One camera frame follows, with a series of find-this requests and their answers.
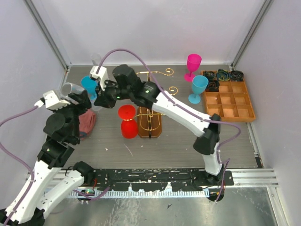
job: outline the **white panel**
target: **white panel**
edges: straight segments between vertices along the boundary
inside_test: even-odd
[[[293,224],[300,225],[301,1],[274,1],[237,68],[246,74],[253,122]]]
[[[64,70],[21,0],[0,1],[0,120],[32,108],[50,89],[58,89]],[[4,124],[2,144],[34,166],[44,143],[45,108]],[[6,208],[25,183],[27,170],[0,150],[0,209]]]
[[[204,63],[234,59],[263,0],[33,0],[72,64],[127,48],[148,64],[186,63],[193,52]],[[107,64],[136,64],[128,53]]]

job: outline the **black metal plate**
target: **black metal plate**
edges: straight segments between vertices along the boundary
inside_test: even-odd
[[[210,186],[204,169],[96,169],[97,187],[110,186],[114,191],[165,190],[171,182],[173,191],[201,191],[199,186]],[[234,185],[230,170],[225,172],[225,185]]]

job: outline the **floor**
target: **floor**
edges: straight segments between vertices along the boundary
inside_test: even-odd
[[[80,80],[89,75],[91,67],[71,67],[67,81],[80,84]],[[109,78],[114,66],[108,66]],[[143,66],[133,66],[136,72],[145,71]],[[168,90],[174,86],[178,93],[174,96],[185,104],[204,112],[202,104],[191,104],[188,95],[192,93],[191,83],[184,80],[187,73],[185,65],[154,65],[150,66],[152,71],[165,72],[172,68],[174,74],[165,76],[154,74],[162,87]],[[227,65],[203,65],[195,74],[201,70],[229,69]],[[140,74],[142,80],[146,80],[145,74]],[[196,137],[183,125],[162,116],[162,133],[159,138],[142,139],[137,136],[134,139],[125,139],[121,135],[120,124],[122,120],[118,117],[119,107],[131,104],[124,100],[116,103],[113,109],[101,109],[97,112],[97,121],[91,135],[75,147],[75,151],[66,163],[66,167],[74,165],[78,161],[84,161],[94,168],[181,168],[200,167],[203,168],[202,156],[197,153],[192,145]],[[249,139],[247,125],[237,123],[241,129],[241,135],[234,141],[226,144],[221,149],[221,158],[231,158],[229,167],[257,167],[254,157],[253,146]],[[221,141],[235,135],[237,129],[222,125]]]
[[[266,188],[227,188],[207,198],[101,198],[80,204],[65,198],[45,226],[276,226]]]

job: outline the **red cloth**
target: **red cloth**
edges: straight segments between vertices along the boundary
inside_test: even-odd
[[[80,139],[85,139],[92,132],[96,123],[96,114],[87,110],[86,113],[79,116],[79,134]]]

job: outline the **wooden base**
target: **wooden base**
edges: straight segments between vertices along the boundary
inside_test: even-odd
[[[137,114],[147,114],[147,108],[139,107]],[[137,117],[137,123],[139,130],[138,135],[141,138],[158,138],[162,132],[161,115],[153,115],[152,117],[140,115]]]

